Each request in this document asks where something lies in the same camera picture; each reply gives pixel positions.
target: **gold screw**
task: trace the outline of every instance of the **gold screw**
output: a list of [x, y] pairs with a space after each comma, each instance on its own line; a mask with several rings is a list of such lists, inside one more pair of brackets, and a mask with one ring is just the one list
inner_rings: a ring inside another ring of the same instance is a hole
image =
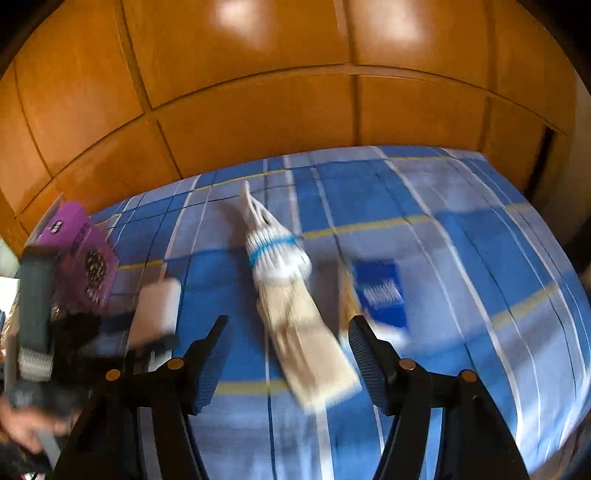
[[462, 372], [462, 378], [468, 383], [474, 383], [478, 377], [472, 370], [464, 370]]
[[121, 376], [121, 372], [119, 370], [117, 370], [116, 368], [114, 368], [113, 370], [109, 370], [106, 375], [105, 378], [109, 381], [109, 382], [114, 382], [115, 380], [117, 380], [119, 377]]
[[398, 364], [404, 370], [408, 370], [409, 372], [414, 370], [415, 367], [417, 366], [417, 364], [414, 362], [414, 360], [411, 360], [410, 358], [403, 358], [402, 360], [400, 360], [400, 362]]
[[166, 366], [169, 370], [179, 370], [184, 367], [184, 361], [182, 358], [171, 358]]

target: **purple box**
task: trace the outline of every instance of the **purple box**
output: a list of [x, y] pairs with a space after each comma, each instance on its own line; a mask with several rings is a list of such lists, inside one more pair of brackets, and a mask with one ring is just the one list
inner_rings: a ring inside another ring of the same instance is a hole
[[101, 314], [119, 260], [77, 202], [62, 203], [35, 240], [61, 252], [55, 300], [71, 313]]

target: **bedsheet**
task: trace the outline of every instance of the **bedsheet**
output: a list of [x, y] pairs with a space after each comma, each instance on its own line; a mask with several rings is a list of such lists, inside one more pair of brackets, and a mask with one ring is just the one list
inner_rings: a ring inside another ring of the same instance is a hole
[[[542, 218], [481, 154], [338, 148], [222, 168], [93, 215], [121, 262], [109, 314], [133, 309], [143, 285], [178, 278], [175, 355], [230, 316], [232, 352], [193, 419], [212, 480], [369, 479], [392, 422], [365, 390], [317, 414], [290, 394], [256, 312], [238, 208], [245, 179], [301, 240], [335, 334], [338, 259], [395, 259], [413, 337], [399, 353], [444, 374], [474, 369], [530, 471], [560, 447], [588, 410], [591, 312]], [[434, 475], [440, 426], [432, 410], [421, 479]]]

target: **finger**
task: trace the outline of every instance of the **finger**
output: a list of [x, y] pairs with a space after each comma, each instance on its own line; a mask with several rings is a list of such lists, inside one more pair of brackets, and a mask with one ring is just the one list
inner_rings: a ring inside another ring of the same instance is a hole
[[36, 408], [26, 408], [19, 411], [18, 417], [22, 425], [29, 430], [45, 430], [57, 435], [64, 435], [68, 432], [69, 422], [46, 415]]
[[30, 430], [19, 430], [14, 432], [12, 439], [31, 453], [41, 453], [43, 451], [43, 447], [41, 446], [41, 442], [39, 442], [37, 435]]

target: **wooden panel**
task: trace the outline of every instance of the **wooden panel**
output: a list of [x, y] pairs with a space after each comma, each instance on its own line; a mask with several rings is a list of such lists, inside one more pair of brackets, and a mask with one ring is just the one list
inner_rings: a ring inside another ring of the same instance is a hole
[[175, 180], [148, 123], [139, 119], [86, 151], [57, 177], [68, 200], [97, 212]]
[[245, 75], [344, 63], [332, 0], [124, 0], [150, 101]]
[[554, 134], [546, 167], [535, 191], [532, 205], [541, 212], [553, 195], [563, 169], [569, 162], [571, 137], [559, 133]]
[[0, 236], [4, 238], [15, 254], [22, 254], [22, 248], [27, 241], [27, 233], [15, 219], [14, 212], [2, 192], [0, 192]]
[[544, 128], [544, 122], [533, 113], [491, 99], [491, 123], [482, 152], [522, 192], [534, 169]]
[[12, 210], [20, 213], [50, 177], [22, 114], [13, 65], [0, 79], [0, 105], [0, 188]]
[[487, 87], [483, 0], [351, 0], [357, 61]]
[[141, 114], [112, 1], [66, 0], [33, 32], [16, 65], [25, 114], [53, 174]]
[[159, 112], [184, 177], [258, 158], [353, 144], [352, 79], [267, 77], [222, 85]]
[[39, 195], [31, 202], [26, 210], [19, 216], [18, 220], [21, 222], [22, 227], [31, 233], [35, 228], [35, 225], [47, 211], [51, 204], [59, 197], [60, 191], [56, 187], [55, 180], [48, 184]]
[[574, 122], [574, 68], [550, 33], [516, 0], [495, 6], [496, 92], [564, 131]]
[[451, 82], [359, 77], [361, 143], [476, 150], [485, 94]]

